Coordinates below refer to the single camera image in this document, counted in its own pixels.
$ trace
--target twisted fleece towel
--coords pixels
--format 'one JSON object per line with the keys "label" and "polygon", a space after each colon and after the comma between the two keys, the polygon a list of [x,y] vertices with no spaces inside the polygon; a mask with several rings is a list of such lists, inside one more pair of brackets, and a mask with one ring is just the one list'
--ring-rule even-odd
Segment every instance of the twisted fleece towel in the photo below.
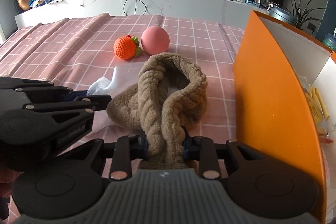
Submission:
{"label": "twisted fleece towel", "polygon": [[[112,99],[106,111],[123,128],[142,129],[148,140],[149,161],[143,169],[181,169],[184,130],[206,111],[206,75],[179,54],[151,56],[139,73],[137,84]],[[178,90],[168,96],[169,87]]]}

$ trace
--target crocheted orange fruit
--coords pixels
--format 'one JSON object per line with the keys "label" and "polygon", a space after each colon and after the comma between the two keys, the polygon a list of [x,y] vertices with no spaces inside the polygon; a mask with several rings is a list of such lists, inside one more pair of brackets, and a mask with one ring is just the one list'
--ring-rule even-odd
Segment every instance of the crocheted orange fruit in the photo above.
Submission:
{"label": "crocheted orange fruit", "polygon": [[119,37],[113,45],[113,51],[116,56],[122,60],[139,56],[141,49],[139,47],[139,40],[137,37],[127,35]]}

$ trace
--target green crochet leaf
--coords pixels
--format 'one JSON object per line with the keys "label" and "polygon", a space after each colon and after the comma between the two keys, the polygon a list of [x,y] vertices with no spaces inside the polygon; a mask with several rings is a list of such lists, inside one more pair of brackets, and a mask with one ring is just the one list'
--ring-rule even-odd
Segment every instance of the green crochet leaf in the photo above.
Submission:
{"label": "green crochet leaf", "polygon": [[141,48],[139,46],[137,46],[135,48],[135,55],[134,56],[139,56],[141,54]]}
{"label": "green crochet leaf", "polygon": [[134,41],[134,43],[135,43],[136,45],[139,45],[139,40],[138,40],[137,37],[132,37],[132,40]]}

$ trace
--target pink ball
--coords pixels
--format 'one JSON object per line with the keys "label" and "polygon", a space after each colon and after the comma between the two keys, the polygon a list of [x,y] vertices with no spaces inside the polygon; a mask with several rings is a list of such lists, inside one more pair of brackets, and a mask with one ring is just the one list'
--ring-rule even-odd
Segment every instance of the pink ball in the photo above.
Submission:
{"label": "pink ball", "polygon": [[151,26],[143,32],[141,45],[151,55],[165,52],[169,48],[169,35],[161,27]]}

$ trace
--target cardboard box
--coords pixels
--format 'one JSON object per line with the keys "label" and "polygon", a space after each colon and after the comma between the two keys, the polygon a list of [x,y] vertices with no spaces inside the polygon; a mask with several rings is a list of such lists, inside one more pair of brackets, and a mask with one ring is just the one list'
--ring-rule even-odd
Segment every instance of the cardboard box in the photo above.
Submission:
{"label": "cardboard box", "polygon": [[320,223],[326,215],[332,217],[336,204],[336,139],[320,143],[295,72],[320,90],[331,132],[336,123],[335,61],[336,54],[310,35],[252,11],[234,63],[237,139],[315,178],[320,195],[312,214]]}
{"label": "cardboard box", "polygon": [[258,7],[258,8],[260,7],[260,3],[256,3],[256,2],[251,1],[251,0],[246,0],[245,3],[248,4],[248,5]]}

